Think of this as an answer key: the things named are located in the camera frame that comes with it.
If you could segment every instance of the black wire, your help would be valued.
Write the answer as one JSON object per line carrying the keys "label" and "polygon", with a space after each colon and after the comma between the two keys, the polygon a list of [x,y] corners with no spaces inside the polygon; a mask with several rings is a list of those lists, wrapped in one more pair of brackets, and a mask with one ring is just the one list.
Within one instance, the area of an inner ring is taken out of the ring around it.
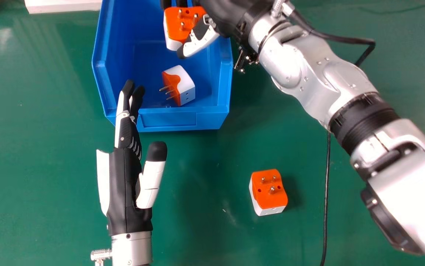
{"label": "black wire", "polygon": [[327,209],[329,203],[329,167],[330,167],[330,132],[327,131],[326,178],[324,185],[324,238],[322,244],[322,257],[320,266],[324,266],[327,254]]}
{"label": "black wire", "polygon": [[361,54],[359,59],[355,62],[356,66],[360,66],[361,63],[366,59],[366,57],[371,54],[371,52],[376,47],[376,42],[373,39],[366,38],[351,38],[351,37],[341,37],[332,34],[322,33],[320,31],[315,30],[308,22],[302,17],[302,15],[294,10],[290,16],[292,20],[294,20],[298,25],[300,25],[303,29],[309,32],[309,34],[315,35],[317,37],[321,37],[326,40],[331,40],[334,42],[343,42],[344,44],[365,44],[368,45],[368,48]]}

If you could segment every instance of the robotic hand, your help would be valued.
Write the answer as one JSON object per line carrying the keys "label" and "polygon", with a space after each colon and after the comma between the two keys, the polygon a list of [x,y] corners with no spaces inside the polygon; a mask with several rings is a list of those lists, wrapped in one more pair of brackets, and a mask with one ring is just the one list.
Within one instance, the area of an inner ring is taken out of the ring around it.
{"label": "robotic hand", "polygon": [[235,68],[244,72],[246,63],[259,62],[278,89],[297,98],[350,155],[352,167],[366,182],[361,199],[390,244],[425,254],[425,135],[383,101],[356,66],[364,56],[356,65],[344,61],[326,39],[366,41],[314,30],[287,0],[199,4],[208,16],[190,35],[196,45],[185,43],[178,55],[188,57],[203,49],[204,37],[222,35],[238,42]]}
{"label": "robotic hand", "polygon": [[91,252],[96,266],[112,258],[113,266],[152,262],[152,206],[157,198],[167,146],[157,141],[148,147],[142,172],[142,145],[137,131],[138,110],[145,89],[127,81],[119,94],[114,151],[97,150],[97,185],[101,210],[107,217],[112,249]]}

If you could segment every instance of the silver robotic arm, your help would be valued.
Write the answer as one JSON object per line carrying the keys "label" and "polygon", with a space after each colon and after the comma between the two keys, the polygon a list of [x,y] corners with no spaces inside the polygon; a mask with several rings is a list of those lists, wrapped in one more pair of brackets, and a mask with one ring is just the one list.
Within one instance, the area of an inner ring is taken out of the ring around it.
{"label": "silver robotic arm", "polygon": [[425,135],[381,99],[359,67],[336,56],[289,1],[199,2],[210,28],[240,44],[240,72],[259,62],[280,91],[334,134],[366,182],[361,199],[391,245],[425,254]]}

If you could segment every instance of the blue plastic bin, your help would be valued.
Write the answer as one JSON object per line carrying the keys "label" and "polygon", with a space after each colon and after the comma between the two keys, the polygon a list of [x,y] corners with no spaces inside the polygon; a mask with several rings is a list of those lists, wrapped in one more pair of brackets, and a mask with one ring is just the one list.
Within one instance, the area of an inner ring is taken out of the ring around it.
{"label": "blue plastic bin", "polygon": [[[162,71],[182,65],[196,99],[177,107],[166,100]],[[92,59],[104,114],[115,123],[117,99],[127,79],[145,86],[140,132],[219,129],[229,113],[232,51],[227,39],[180,60],[167,50],[160,0],[103,0]]]}

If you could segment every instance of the green table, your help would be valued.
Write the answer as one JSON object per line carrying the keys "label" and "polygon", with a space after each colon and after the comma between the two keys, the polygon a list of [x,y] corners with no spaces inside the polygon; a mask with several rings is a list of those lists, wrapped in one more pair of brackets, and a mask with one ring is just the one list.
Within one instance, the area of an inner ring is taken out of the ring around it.
{"label": "green table", "polygon": [[[425,0],[300,0],[322,31],[373,37],[363,64],[403,117],[425,132]],[[28,15],[0,1],[0,265],[92,266],[110,239],[95,150],[111,150],[91,70],[97,12]],[[353,61],[364,47],[332,44]],[[154,208],[155,266],[317,265],[322,252],[326,133],[267,74],[234,75],[218,131],[149,133],[169,159]],[[327,265],[425,265],[393,250],[360,202],[364,183],[332,141]],[[277,168],[290,204],[257,217],[256,170]]]}

